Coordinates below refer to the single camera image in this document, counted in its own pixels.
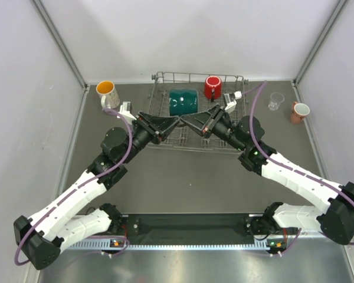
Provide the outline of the green mug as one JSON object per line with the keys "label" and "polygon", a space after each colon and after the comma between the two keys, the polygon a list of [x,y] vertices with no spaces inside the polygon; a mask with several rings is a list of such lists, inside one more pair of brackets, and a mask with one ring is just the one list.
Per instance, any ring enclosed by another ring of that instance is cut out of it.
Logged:
{"label": "green mug", "polygon": [[169,114],[181,116],[198,112],[198,91],[195,89],[171,89],[169,91]]}

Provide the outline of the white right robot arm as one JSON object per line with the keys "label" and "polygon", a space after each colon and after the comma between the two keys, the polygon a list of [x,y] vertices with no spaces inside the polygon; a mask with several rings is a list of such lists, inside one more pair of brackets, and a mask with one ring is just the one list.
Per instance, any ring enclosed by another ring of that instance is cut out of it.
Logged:
{"label": "white right robot arm", "polygon": [[202,137],[215,135],[241,152],[239,160],[250,172],[273,180],[310,202],[294,206],[282,202],[270,205],[263,214],[269,233],[283,228],[316,230],[341,245],[354,237],[354,183],[345,185],[314,175],[286,159],[262,140],[264,130],[253,116],[234,124],[223,107],[186,114],[181,120]]}

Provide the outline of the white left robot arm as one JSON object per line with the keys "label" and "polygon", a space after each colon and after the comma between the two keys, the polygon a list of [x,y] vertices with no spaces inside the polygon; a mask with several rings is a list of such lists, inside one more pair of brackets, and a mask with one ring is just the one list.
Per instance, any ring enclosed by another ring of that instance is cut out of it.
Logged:
{"label": "white left robot arm", "polygon": [[139,112],[127,117],[110,108],[103,111],[116,116],[125,127],[110,128],[100,145],[101,153],[65,192],[39,212],[14,221],[15,264],[23,253],[40,271],[50,266],[71,245],[97,233],[117,233],[122,226],[115,206],[103,204],[81,219],[73,217],[92,200],[106,193],[126,174],[129,163],[149,143],[164,141],[176,125],[178,116],[157,117]]}

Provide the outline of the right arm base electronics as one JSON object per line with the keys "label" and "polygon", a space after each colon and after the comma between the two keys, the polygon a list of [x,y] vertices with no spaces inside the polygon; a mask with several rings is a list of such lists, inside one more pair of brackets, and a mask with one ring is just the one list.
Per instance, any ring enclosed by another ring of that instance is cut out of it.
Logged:
{"label": "right arm base electronics", "polygon": [[269,238],[269,235],[268,237],[265,236],[262,240],[266,240],[266,246],[268,249],[261,251],[258,255],[268,258],[282,257],[296,244],[300,234],[301,229],[283,228],[280,234],[276,234],[276,236],[282,236],[281,239]]}

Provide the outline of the red mug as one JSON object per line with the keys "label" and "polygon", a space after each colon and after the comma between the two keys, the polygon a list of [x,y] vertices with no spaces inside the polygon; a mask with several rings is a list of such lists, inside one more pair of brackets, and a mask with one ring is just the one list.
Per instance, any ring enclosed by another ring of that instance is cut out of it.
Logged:
{"label": "red mug", "polygon": [[216,75],[210,75],[205,79],[204,96],[211,102],[219,99],[222,93],[222,80]]}

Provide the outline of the white mug orange inside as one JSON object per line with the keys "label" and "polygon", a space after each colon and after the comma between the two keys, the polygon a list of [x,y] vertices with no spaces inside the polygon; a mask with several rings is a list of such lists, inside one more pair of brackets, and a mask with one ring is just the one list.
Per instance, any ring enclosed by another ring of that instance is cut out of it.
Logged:
{"label": "white mug orange inside", "polygon": [[102,81],[97,84],[96,92],[100,97],[102,108],[114,109],[120,105],[120,98],[115,84],[111,81]]}

